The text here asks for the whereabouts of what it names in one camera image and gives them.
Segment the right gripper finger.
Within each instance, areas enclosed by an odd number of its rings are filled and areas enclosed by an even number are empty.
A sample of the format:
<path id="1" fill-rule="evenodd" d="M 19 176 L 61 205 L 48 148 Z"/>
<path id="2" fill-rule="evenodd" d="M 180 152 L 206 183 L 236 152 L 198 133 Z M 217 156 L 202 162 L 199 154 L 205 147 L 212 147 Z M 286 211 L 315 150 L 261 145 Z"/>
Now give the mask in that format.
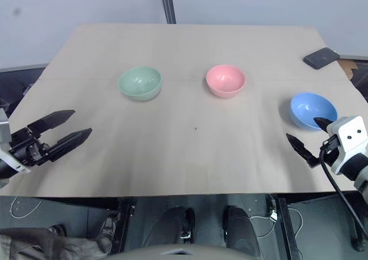
<path id="1" fill-rule="evenodd" d="M 315 121 L 315 123 L 319 126 L 319 128 L 321 130 L 323 130 L 324 132 L 328 132 L 327 131 L 327 127 L 332 124 L 332 121 L 327 119 L 327 118 L 323 118 L 323 117 L 314 117 L 313 120 Z"/>
<path id="2" fill-rule="evenodd" d="M 286 134 L 286 137 L 295 152 L 306 161 L 310 168 L 314 168 L 320 164 L 319 159 L 313 156 L 313 154 L 305 148 L 302 141 L 289 133 Z"/>

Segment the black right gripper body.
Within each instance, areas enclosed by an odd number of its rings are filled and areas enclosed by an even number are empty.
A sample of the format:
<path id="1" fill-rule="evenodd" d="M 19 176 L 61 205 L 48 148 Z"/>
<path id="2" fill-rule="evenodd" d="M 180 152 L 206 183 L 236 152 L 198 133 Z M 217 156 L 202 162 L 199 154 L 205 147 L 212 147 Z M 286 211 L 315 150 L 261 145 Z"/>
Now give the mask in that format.
<path id="1" fill-rule="evenodd" d="M 334 164 L 339 156 L 340 140 L 337 135 L 332 135 L 329 139 L 323 141 L 320 147 L 319 159 L 326 164 Z"/>

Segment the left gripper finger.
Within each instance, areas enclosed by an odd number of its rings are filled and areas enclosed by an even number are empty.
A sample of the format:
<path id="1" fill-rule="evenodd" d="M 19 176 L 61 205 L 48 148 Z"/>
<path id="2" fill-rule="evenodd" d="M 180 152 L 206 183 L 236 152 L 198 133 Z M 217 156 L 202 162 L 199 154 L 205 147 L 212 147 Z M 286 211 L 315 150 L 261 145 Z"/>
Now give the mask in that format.
<path id="1" fill-rule="evenodd" d="M 43 133 L 49 129 L 54 129 L 65 123 L 74 113 L 74 110 L 59 110 L 56 112 L 52 112 L 51 114 L 48 114 L 29 124 L 27 127 L 33 133 Z"/>
<path id="2" fill-rule="evenodd" d="M 52 146 L 48 150 L 48 160 L 54 162 L 63 157 L 65 154 L 71 152 L 72 150 L 83 144 L 91 133 L 92 129 L 88 128 L 81 131 L 73 132 L 60 139 L 54 146 Z"/>

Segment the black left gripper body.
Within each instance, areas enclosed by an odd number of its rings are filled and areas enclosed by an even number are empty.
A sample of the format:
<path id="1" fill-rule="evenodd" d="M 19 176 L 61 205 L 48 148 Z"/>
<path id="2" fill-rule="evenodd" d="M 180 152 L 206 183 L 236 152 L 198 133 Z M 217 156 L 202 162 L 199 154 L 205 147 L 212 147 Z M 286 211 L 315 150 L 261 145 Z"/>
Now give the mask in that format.
<path id="1" fill-rule="evenodd" d="M 44 131 L 36 128 L 22 128 L 11 135 L 10 153 L 23 165 L 33 167 L 49 161 L 49 145 L 39 138 Z"/>

